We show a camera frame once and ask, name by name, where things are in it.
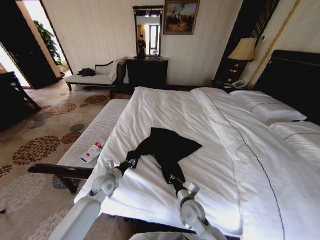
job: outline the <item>picture frame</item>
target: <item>picture frame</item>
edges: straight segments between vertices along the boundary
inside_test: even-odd
[[[193,35],[200,0],[165,0],[164,35]]]

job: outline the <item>bed bench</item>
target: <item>bed bench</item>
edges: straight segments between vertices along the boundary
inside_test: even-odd
[[[53,174],[74,194],[77,187],[70,178],[87,179],[99,157],[85,163],[79,156],[98,139],[102,138],[105,141],[108,139],[128,101],[127,99],[110,100],[56,165],[38,163],[29,167],[28,172]]]

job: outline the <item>black garment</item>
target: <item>black garment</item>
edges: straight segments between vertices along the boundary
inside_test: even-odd
[[[96,73],[91,68],[82,68],[82,70],[78,71],[77,75],[81,75],[81,77],[87,77],[94,76]]]
[[[171,174],[184,183],[185,176],[178,161],[189,156],[201,146],[196,141],[182,137],[174,131],[152,127],[150,136],[143,140],[134,151],[129,151],[126,159],[136,159],[137,165],[141,155],[153,155],[161,166],[163,177],[168,184]]]
[[[144,57],[146,55],[145,48],[146,48],[145,40],[138,39],[138,57]]]

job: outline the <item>carpet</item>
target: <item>carpet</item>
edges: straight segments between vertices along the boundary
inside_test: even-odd
[[[42,110],[0,132],[0,211],[6,209],[0,214],[1,240],[48,239],[75,194],[55,176],[28,168],[56,164],[110,100],[108,89],[73,85],[69,92],[64,80],[26,92]],[[85,180],[74,182],[79,191]],[[136,229],[132,221],[102,214],[85,239],[127,240]]]

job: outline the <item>bench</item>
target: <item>bench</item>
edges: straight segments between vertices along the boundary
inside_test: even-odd
[[[129,100],[113,99],[101,110],[81,136],[68,149],[57,165],[38,163],[29,167],[29,173],[53,174],[59,178],[71,193],[77,191],[77,187],[70,178],[87,179],[95,167],[98,157],[89,163],[84,162],[79,156],[89,149],[98,139],[108,139],[118,118],[125,109]]]
[[[94,72],[96,75],[94,76],[80,76],[77,74],[68,76],[64,78],[64,81],[66,82],[67,86],[69,87],[69,91],[72,91],[71,84],[74,85],[87,85],[87,86],[98,86],[98,87],[107,87],[107,88],[114,88],[116,86],[120,86],[124,82],[124,77],[126,75],[126,57],[118,59],[116,63],[116,70],[115,70],[115,76],[114,78],[109,77],[109,73],[97,73],[96,71],[97,67],[107,67],[109,66],[111,71],[111,64],[113,64],[114,61],[109,62],[108,64],[95,65]]]

